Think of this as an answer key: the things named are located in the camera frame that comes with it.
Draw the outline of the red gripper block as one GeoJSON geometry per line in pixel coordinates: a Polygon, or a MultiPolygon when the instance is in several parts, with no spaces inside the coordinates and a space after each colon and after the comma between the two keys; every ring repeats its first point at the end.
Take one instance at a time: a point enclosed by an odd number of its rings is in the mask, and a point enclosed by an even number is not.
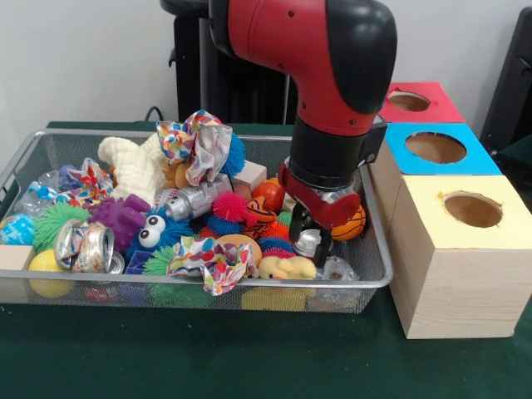
{"type": "Polygon", "coordinates": [[[286,193],[297,202],[293,207],[288,231],[290,242],[295,244],[298,241],[308,212],[321,225],[318,229],[320,242],[315,249],[313,262],[317,268],[322,268],[333,245],[332,233],[327,229],[345,225],[358,212],[360,195],[352,187],[337,191],[314,189],[291,173],[287,161],[279,167],[278,180],[286,193]]]}

